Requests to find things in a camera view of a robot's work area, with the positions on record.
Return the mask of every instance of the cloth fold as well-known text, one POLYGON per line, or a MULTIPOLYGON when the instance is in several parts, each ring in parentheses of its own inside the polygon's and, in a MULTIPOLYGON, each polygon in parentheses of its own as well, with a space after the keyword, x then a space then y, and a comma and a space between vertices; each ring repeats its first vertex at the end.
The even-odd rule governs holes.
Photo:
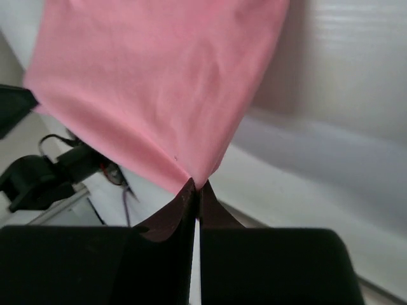
POLYGON ((288 0, 47 0, 24 85, 87 144, 177 193, 219 166, 288 0))

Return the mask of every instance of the wire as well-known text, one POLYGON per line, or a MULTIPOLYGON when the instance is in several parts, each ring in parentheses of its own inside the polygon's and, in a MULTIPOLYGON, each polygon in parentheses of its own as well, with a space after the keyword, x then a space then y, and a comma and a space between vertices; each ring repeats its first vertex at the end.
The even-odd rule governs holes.
POLYGON ((50 139, 50 138, 56 138, 56 139, 60 140, 61 142, 65 143, 66 145, 71 146, 71 147, 74 147, 76 145, 75 140, 63 138, 60 135, 55 135, 54 133, 51 134, 51 135, 46 135, 45 137, 43 137, 38 142, 38 151, 39 151, 40 155, 42 155, 43 157, 46 156, 46 154, 45 154, 45 152, 43 150, 43 143, 45 142, 45 140, 50 139))
POLYGON ((129 190, 130 190, 129 186, 127 186, 123 189, 122 198, 123 198, 123 206, 125 208, 127 226, 131 227, 132 223, 130 221, 130 213, 128 212, 128 204, 127 204, 127 193, 129 192, 129 190))
POLYGON ((117 182, 113 181, 113 179, 109 176, 109 173, 107 172, 106 167, 104 167, 103 163, 101 163, 101 164, 99 165, 99 167, 100 167, 100 169, 102 170, 103 175, 106 177, 106 179, 107 179, 110 183, 112 183, 112 184, 114 184, 114 185, 116 185, 116 186, 121 186, 121 183, 117 183, 117 182))

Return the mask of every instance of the black cable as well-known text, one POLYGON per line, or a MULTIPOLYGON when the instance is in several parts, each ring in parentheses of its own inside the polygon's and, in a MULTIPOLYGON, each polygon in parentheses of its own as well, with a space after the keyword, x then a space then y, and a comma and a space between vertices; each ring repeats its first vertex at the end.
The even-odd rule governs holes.
POLYGON ((127 205, 127 192, 129 192, 129 190, 130 190, 129 186, 127 186, 123 189, 122 198, 123 198, 123 206, 125 208, 127 226, 131 227, 132 224, 130 221, 130 213, 128 212, 128 205, 127 205))
POLYGON ((63 138, 60 135, 55 135, 54 133, 51 135, 46 135, 45 137, 43 137, 39 142, 38 142, 38 151, 40 153, 40 155, 42 156, 46 156, 42 145, 44 143, 45 140, 49 139, 49 138, 56 138, 58 140, 60 140, 61 142, 65 143, 66 145, 70 146, 70 147, 75 147, 77 142, 75 140, 71 140, 71 139, 67 139, 67 138, 63 138))

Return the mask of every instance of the towel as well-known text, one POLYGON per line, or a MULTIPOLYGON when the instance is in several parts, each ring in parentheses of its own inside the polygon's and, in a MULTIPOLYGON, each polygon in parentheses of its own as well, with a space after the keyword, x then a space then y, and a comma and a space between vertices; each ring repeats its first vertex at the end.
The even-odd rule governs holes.
POLYGON ((84 142, 177 193, 219 166, 288 0, 47 0, 24 77, 84 142))

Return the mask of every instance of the red wire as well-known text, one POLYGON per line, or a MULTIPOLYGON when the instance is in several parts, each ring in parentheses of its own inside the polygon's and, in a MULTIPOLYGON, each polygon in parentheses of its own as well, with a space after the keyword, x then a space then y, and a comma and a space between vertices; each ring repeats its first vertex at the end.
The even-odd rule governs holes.
POLYGON ((106 177, 106 179, 107 179, 110 183, 112 183, 112 184, 114 184, 114 185, 116 185, 116 186, 120 186, 120 185, 121 185, 120 183, 117 183, 117 182, 115 182, 115 181, 112 180, 112 178, 109 176, 109 174, 108 174, 106 168, 104 167, 103 163, 100 164, 100 169, 102 170, 103 175, 106 177))

